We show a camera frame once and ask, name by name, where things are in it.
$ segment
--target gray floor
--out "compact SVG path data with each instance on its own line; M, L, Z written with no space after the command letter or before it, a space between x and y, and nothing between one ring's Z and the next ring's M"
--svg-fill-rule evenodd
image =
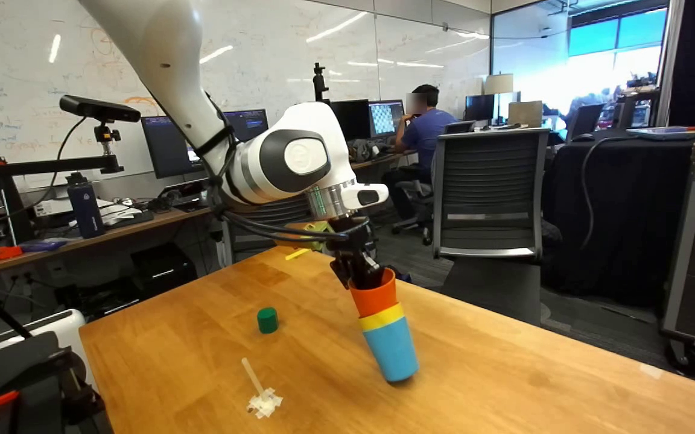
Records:
M483 306L478 294L452 291L452 263L436 261L430 245L421 245L419 235L390 235L389 218L392 210L373 215L378 235L378 261L409 272L409 280L419 288L465 298ZM623 306L611 298L582 298L539 290L539 318L513 315L539 329L570 336L573 339L638 359L661 368L676 372L665 359L665 343L658 336L656 315L647 309Z

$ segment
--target wooden table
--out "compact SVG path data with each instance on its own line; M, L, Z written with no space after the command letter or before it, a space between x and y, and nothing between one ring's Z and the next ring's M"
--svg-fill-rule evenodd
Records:
M153 229L160 229L160 226L193 223L193 220L205 218L205 215L210 215L206 208L205 210L193 210L193 213L183 213L183 210L157 213L147 223L107 229L107 232L103 232L103 235L98 235L94 239L72 239L64 245L60 245L57 251L34 251L34 254L23 254L23 255L8 257L8 261L0 261L0 272L8 270L8 268L25 266L25 263L36 263L36 261L48 261L48 257L56 257L56 255L75 254L75 251L81 251L81 249L112 244L112 241L119 241L119 239L127 239L127 237L135 237L135 235L142 235L142 232L153 232Z
M389 386L317 254L278 245L81 329L125 432L695 432L695 380L397 285L419 373ZM255 330L275 306L282 326ZM241 358L284 403L269 420Z

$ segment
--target whiteboard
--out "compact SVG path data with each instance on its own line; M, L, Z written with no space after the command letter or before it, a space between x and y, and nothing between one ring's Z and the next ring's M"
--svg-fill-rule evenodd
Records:
M232 46L202 65L202 86L221 109L268 109L269 122L298 102L314 102L311 67L327 67L331 98L404 98L419 83L442 86L442 106L463 109L486 75L486 42L459 42L438 27L367 15L346 28L306 44L309 37L352 20L355 10L306 0L195 0L202 16L202 53ZM489 20L473 13L473 31ZM60 51L48 63L56 33ZM135 73L75 0L0 0L0 155L8 162L53 159L77 121L57 109L63 94L129 104L142 116L160 113ZM101 155L86 121L63 157ZM151 171L138 122L112 122L122 174ZM22 175L34 190L51 175Z

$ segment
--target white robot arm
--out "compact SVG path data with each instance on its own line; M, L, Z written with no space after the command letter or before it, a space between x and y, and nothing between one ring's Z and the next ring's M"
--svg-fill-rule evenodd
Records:
M122 51L142 84L241 203L306 190L314 218L333 220L384 203L385 185L360 185L338 119L298 104L250 142L228 148L218 109L199 90L199 16L191 0L78 0Z

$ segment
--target man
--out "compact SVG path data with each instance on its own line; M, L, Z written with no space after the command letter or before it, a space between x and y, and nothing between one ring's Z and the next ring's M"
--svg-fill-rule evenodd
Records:
M396 125L396 144L390 151L417 151L415 166L401 166L385 175L392 204L401 218L413 218L413 208L404 198L401 180L430 183L430 166L436 151L438 135L452 122L452 116L438 110L438 90L432 84L419 84L413 90L413 113L402 116Z

